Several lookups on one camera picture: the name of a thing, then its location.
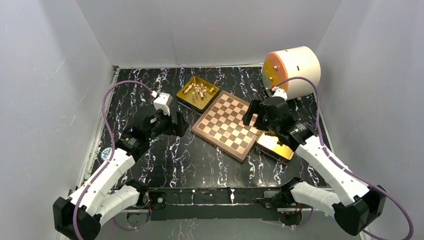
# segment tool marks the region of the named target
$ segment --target cylindrical container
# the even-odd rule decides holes
[[[304,77],[318,85],[321,66],[315,53],[307,46],[273,51],[266,56],[262,68],[262,81],[268,95],[271,88],[291,77]],[[305,80],[295,79],[279,86],[287,93],[287,99],[311,94],[314,88]]]

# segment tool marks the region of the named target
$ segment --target chess board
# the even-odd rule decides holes
[[[248,108],[246,101],[221,91],[191,130],[238,161],[244,162],[261,134],[260,130],[253,127],[256,114],[249,126],[243,125],[242,117]]]

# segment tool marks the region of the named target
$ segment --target gold tray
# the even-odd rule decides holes
[[[278,144],[278,137],[267,135],[265,132],[257,138],[256,148],[283,164],[288,164],[295,155],[287,145]]]
[[[203,99],[200,97],[196,97],[196,99],[193,99],[192,92],[194,91],[194,88],[191,88],[187,93],[184,93],[184,91],[191,85],[191,84],[198,84],[199,86],[203,84],[203,86],[207,87],[207,96],[204,96]],[[218,96],[218,93],[220,92],[220,88],[211,84],[210,82],[207,82],[203,80],[202,78],[198,76],[193,76],[190,81],[188,81],[182,89],[177,92],[176,99],[183,104],[184,106],[195,110],[196,112],[202,114],[208,106],[212,103],[212,101]]]

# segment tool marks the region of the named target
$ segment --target black marble surface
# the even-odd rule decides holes
[[[260,67],[121,69],[117,81],[141,81],[152,90],[175,96],[192,76],[205,79],[247,102],[266,98]],[[134,121],[135,116],[143,113],[146,109],[143,106],[147,105],[153,105],[153,100],[148,91],[138,85],[121,85],[115,90],[108,112],[108,122],[115,139],[128,122]],[[289,106],[295,118],[315,125],[317,105],[312,94],[290,100]],[[200,117],[179,105],[176,97],[171,108],[174,111],[181,110],[190,125]],[[111,139],[104,128],[93,172],[103,162],[102,152],[110,146]],[[183,137],[161,135],[154,139],[150,150],[116,185],[137,179],[149,187],[163,188],[273,187],[280,186],[293,177],[300,177],[314,186],[327,186],[312,166],[297,155],[288,165],[284,165],[252,148],[244,163],[240,163],[193,134],[189,128]]]

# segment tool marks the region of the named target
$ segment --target white wall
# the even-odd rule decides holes
[[[271,51],[315,50],[341,0],[77,0],[120,67],[262,63]]]
[[[394,195],[424,239],[424,1],[343,0],[317,48],[329,136],[350,168]],[[370,229],[408,225],[387,200]]]
[[[0,1],[0,234],[53,240],[112,65],[75,0]]]

